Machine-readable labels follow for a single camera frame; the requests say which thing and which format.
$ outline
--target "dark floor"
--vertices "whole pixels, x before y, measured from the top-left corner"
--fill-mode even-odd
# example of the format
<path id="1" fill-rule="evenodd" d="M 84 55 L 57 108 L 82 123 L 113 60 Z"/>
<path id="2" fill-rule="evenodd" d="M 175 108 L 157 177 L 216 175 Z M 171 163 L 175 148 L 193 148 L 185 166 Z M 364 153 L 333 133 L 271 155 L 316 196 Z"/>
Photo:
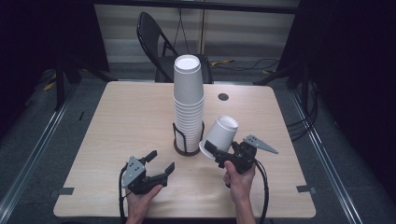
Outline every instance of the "dark floor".
<path id="1" fill-rule="evenodd" d="M 249 67 L 246 63 L 236 66 Z M 121 79 L 153 79 L 154 68 L 149 63 L 111 64 L 109 76 Z M 213 69 L 216 82 L 232 81 L 251 83 L 264 75 L 260 70 L 235 72 Z M 39 164 L 35 168 L 28 185 L 19 198 L 8 223 L 62 223 L 82 221 L 85 223 L 120 223 L 119 219 L 108 217 L 60 218 L 53 215 L 57 198 L 51 191 L 63 186 L 69 169 L 78 153 L 79 145 L 87 131 L 95 108 L 100 100 L 106 83 L 101 79 L 83 72 L 83 79 L 67 107 L 56 132 L 51 137 Z M 276 79 L 269 84 L 276 94 L 286 124 L 301 120 L 286 88 L 286 78 Z M 29 106 L 2 139 L 0 147 L 0 197 L 3 199 L 16 175 L 28 159 L 35 144 L 45 130 L 56 105 L 56 90 L 42 91 L 42 85 L 32 96 Z M 337 173 L 351 197 L 361 223 L 396 223 L 396 207 L 387 193 L 377 182 L 373 172 L 351 148 L 342 132 L 334 125 L 334 120 L 320 101 L 318 95 L 318 116 L 315 128 L 323 146 L 332 159 Z M 304 130 L 302 124 L 294 125 L 290 138 Z M 317 215 L 309 219 L 270 219 L 266 223 L 353 223 L 348 220 L 345 210 L 329 181 L 322 163 L 309 136 L 293 141 L 297 156 L 303 169 L 306 182 L 316 193 L 312 198 Z M 234 223 L 233 220 L 148 220 L 148 223 Z"/>

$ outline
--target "cup rim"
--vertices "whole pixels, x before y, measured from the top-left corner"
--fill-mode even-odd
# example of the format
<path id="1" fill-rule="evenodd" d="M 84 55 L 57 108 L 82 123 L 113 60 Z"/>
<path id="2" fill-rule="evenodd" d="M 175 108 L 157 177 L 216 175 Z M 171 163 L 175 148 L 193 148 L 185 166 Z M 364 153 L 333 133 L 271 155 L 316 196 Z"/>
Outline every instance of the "cup rim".
<path id="1" fill-rule="evenodd" d="M 196 125 L 196 126 L 198 126 L 198 124 L 199 124 L 199 126 L 202 126 L 202 120 L 201 119 L 197 119 L 197 120 L 193 120 L 193 121 L 191 121 L 191 122 L 188 122 L 188 121 L 181 121 L 181 120 L 176 120 L 176 125 L 178 126 L 178 127 L 191 127 L 191 126 L 193 126 L 193 125 Z"/>
<path id="2" fill-rule="evenodd" d="M 186 59 L 194 61 L 193 66 L 191 66 L 191 67 L 182 67 L 181 64 L 180 64 L 180 61 L 186 60 Z M 194 56 L 192 54 L 184 54 L 184 55 L 178 56 L 175 59 L 174 68 L 180 74 L 191 74 L 191 73 L 195 73 L 198 69 L 201 68 L 201 62 L 199 61 L 199 58 L 197 58 L 196 56 Z"/>
<path id="3" fill-rule="evenodd" d="M 189 151 L 189 148 L 192 148 L 193 146 L 195 146 L 195 145 L 199 145 L 199 142 L 200 142 L 200 139 L 198 138 L 197 140 L 195 140 L 195 139 L 193 139 L 194 141 L 191 141 L 191 142 L 186 142 L 186 147 L 187 147 L 187 151 Z M 177 146 L 180 148 L 180 149 L 183 149 L 184 150 L 184 142 L 182 142 L 182 141 L 177 141 L 176 140 L 176 143 L 177 143 Z"/>
<path id="4" fill-rule="evenodd" d="M 204 155 L 206 155 L 210 160 L 215 159 L 213 154 L 210 153 L 208 150 L 206 150 L 206 148 L 203 146 L 203 141 L 199 142 L 198 146 L 199 146 L 199 149 L 201 149 L 201 151 L 204 153 Z"/>
<path id="5" fill-rule="evenodd" d="M 183 109 L 183 108 L 179 108 L 179 107 L 175 108 L 175 112 L 177 112 L 180 115 L 182 115 L 182 114 L 191 115 L 191 114 L 196 114 L 196 113 L 202 113 L 202 111 L 204 111 L 204 106 L 203 105 L 199 106 L 199 107 L 197 106 L 194 109 Z"/>
<path id="6" fill-rule="evenodd" d="M 183 119 L 197 118 L 197 117 L 202 116 L 203 114 L 204 114 L 203 108 L 200 108 L 196 111 L 191 111 L 191 112 L 179 111 L 179 110 L 175 109 L 175 115 L 177 115 L 178 117 L 183 118 Z"/>
<path id="7" fill-rule="evenodd" d="M 194 104 L 191 104 L 191 105 L 186 105 L 186 104 L 183 104 L 183 103 L 181 103 L 180 101 L 178 101 L 178 100 L 176 99 L 176 96 L 175 96 L 175 93 L 174 93 L 174 101 L 175 101 L 175 104 L 176 104 L 176 105 L 180 105 L 180 106 L 189 107 L 189 106 L 195 106 L 195 105 L 198 105 L 198 104 L 202 104 L 204 99 L 205 99 L 205 94 L 203 94 L 202 99 L 201 99 L 199 102 L 194 103 Z"/>
<path id="8" fill-rule="evenodd" d="M 177 125 L 177 126 L 178 126 L 177 129 L 179 131 L 182 131 L 183 133 L 184 132 L 191 132 L 191 133 L 187 133 L 187 135 L 192 135 L 194 133 L 200 133 L 202 131 L 202 125 L 192 126 L 190 128 L 179 126 L 179 125 Z"/>
<path id="9" fill-rule="evenodd" d="M 183 116 L 182 114 L 175 114 L 176 120 L 180 120 L 180 121 L 184 121 L 184 122 L 195 122 L 202 118 L 203 118 L 203 115 L 201 113 L 198 113 L 197 115 L 191 115 L 191 116 Z"/>
<path id="10" fill-rule="evenodd" d="M 192 105 L 192 106 L 184 106 L 184 105 L 177 105 L 175 104 L 175 109 L 181 111 L 181 110 L 187 110 L 187 111 L 191 111 L 191 110 L 198 110 L 198 109 L 202 109 L 204 108 L 204 104 L 200 103 L 198 105 Z"/>

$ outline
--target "finger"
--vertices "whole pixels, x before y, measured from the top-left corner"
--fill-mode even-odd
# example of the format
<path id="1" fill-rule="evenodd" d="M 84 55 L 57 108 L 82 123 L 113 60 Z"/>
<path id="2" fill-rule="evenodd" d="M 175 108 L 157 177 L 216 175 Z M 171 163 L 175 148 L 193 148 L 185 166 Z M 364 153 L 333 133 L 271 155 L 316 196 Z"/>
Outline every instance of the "finger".
<path id="1" fill-rule="evenodd" d="M 253 175 L 256 174 L 256 164 L 253 163 L 251 168 L 248 170 L 248 172 L 252 173 Z"/>
<path id="2" fill-rule="evenodd" d="M 230 177 L 230 175 L 229 175 L 228 173 L 225 173 L 225 175 L 224 175 L 224 177 L 223 177 L 223 180 L 224 180 L 224 183 L 225 183 L 226 185 L 231 184 L 231 177 Z"/>
<path id="3" fill-rule="evenodd" d="M 157 196 L 157 194 L 161 191 L 161 189 L 163 188 L 162 185 L 157 185 L 154 188 L 152 188 L 152 190 L 147 193 L 147 197 L 152 200 L 155 196 Z"/>
<path id="4" fill-rule="evenodd" d="M 225 166 L 225 169 L 227 170 L 227 173 L 230 175 L 230 177 L 233 177 L 236 174 L 235 166 L 233 166 L 232 162 L 225 161 L 224 166 Z"/>
<path id="5" fill-rule="evenodd" d="M 130 199 L 131 197 L 136 197 L 136 195 L 133 192 L 131 192 L 129 188 L 125 188 L 125 196 L 127 199 Z"/>

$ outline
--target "black cable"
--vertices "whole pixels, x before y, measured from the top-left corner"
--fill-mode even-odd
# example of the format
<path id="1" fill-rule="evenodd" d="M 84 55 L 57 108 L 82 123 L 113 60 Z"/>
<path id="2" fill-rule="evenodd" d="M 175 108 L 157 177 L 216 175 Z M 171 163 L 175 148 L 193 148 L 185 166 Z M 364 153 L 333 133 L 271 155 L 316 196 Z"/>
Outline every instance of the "black cable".
<path id="1" fill-rule="evenodd" d="M 176 30 L 175 40 L 174 40 L 174 48 L 176 48 L 176 40 L 177 40 L 178 28 L 180 27 L 180 24 L 181 24 L 181 30 L 183 31 L 184 42 L 187 47 L 187 52 L 190 54 L 189 45 L 187 44 L 186 32 L 184 31 L 183 20 L 181 19 L 181 8 L 178 9 L 178 25 L 177 25 L 177 30 Z"/>
<path id="2" fill-rule="evenodd" d="M 267 215 L 268 210 L 268 203 L 269 203 L 269 188 L 268 188 L 268 180 L 267 180 L 267 173 L 265 173 L 264 166 L 261 162 L 254 159 L 254 163 L 256 163 L 257 168 L 259 169 L 260 173 L 262 174 L 262 181 L 264 182 L 264 205 L 262 207 L 262 217 L 260 218 L 260 224 L 263 224 L 265 221 L 265 217 Z"/>
<path id="3" fill-rule="evenodd" d="M 175 40 L 174 40 L 174 49 L 176 48 L 176 40 L 177 40 L 178 28 L 180 27 L 180 23 L 181 23 L 181 16 L 179 16 L 179 18 L 178 18 L 178 25 L 177 25 L 176 35 L 175 35 Z"/>
<path id="4" fill-rule="evenodd" d="M 308 122 L 308 127 L 304 126 L 304 130 L 302 132 L 299 133 L 295 133 L 295 134 L 291 134 L 290 137 L 293 136 L 297 136 L 291 139 L 291 141 L 296 141 L 300 138 L 302 138 L 306 133 L 308 133 L 309 130 L 311 130 L 311 128 L 314 126 L 314 123 L 317 119 L 318 116 L 318 87 L 314 85 L 313 82 L 311 82 L 311 86 L 312 86 L 312 98 L 314 100 L 314 106 L 311 109 L 311 113 L 308 114 L 304 119 L 302 119 L 300 122 L 304 123 L 304 122 Z"/>
<path id="5" fill-rule="evenodd" d="M 187 44 L 186 32 L 184 31 L 183 20 L 181 19 L 181 8 L 178 9 L 178 15 L 180 16 L 181 30 L 183 30 L 183 35 L 184 35 L 184 43 L 186 43 L 187 52 L 190 54 L 189 45 Z"/>
<path id="6" fill-rule="evenodd" d="M 124 197 L 122 196 L 121 180 L 122 180 L 122 175 L 126 171 L 127 167 L 128 167 L 128 163 L 126 163 L 125 166 L 122 167 L 121 172 L 120 172 L 120 178 L 119 178 L 119 207 L 120 207 L 120 223 L 121 224 L 126 223 L 125 212 L 123 210 L 123 201 L 127 195 L 125 195 Z"/>
<path id="7" fill-rule="evenodd" d="M 292 127 L 292 126 L 296 126 L 296 125 L 301 125 L 301 123 L 303 122 L 303 121 L 306 121 L 306 120 L 308 120 L 309 119 L 309 116 L 306 116 L 305 118 L 303 118 L 303 119 L 300 119 L 299 121 L 295 121 L 294 123 L 291 123 L 291 124 L 287 124 L 286 125 L 286 127 Z"/>
<path id="8" fill-rule="evenodd" d="M 275 62 L 270 64 L 270 65 L 268 65 L 268 66 L 265 66 L 265 67 L 256 68 L 257 64 L 259 62 L 261 62 L 261 61 L 275 61 Z M 263 70 L 263 69 L 267 69 L 267 68 L 270 68 L 270 67 L 274 66 L 277 63 L 279 63 L 278 59 L 267 59 L 267 58 L 264 58 L 264 59 L 259 59 L 257 62 L 254 63 L 253 66 L 250 66 L 248 68 L 243 68 L 243 67 L 224 67 L 224 66 L 218 66 L 218 65 L 217 66 L 212 66 L 211 68 L 212 69 L 220 68 L 220 69 L 231 70 L 231 71 L 235 71 L 235 72 L 243 72 L 243 71 L 247 71 L 247 70 Z"/>

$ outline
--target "chair backrest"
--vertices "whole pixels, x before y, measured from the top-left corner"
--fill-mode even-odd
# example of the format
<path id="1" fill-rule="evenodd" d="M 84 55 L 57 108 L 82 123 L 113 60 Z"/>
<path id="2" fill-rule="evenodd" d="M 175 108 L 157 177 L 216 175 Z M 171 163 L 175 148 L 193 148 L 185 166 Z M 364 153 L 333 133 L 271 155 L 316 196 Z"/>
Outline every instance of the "chair backrest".
<path id="1" fill-rule="evenodd" d="M 161 27 L 147 12 L 141 12 L 137 22 L 136 33 L 140 45 L 142 46 L 143 51 L 145 51 L 147 54 L 148 58 L 152 63 L 154 63 L 157 69 L 160 70 L 165 78 L 168 79 L 168 81 L 171 81 L 172 79 L 165 73 L 159 61 L 160 56 L 158 54 L 158 42 L 160 37 L 164 41 L 163 55 L 166 49 L 172 50 L 174 54 L 177 54 L 177 52 L 163 34 Z"/>

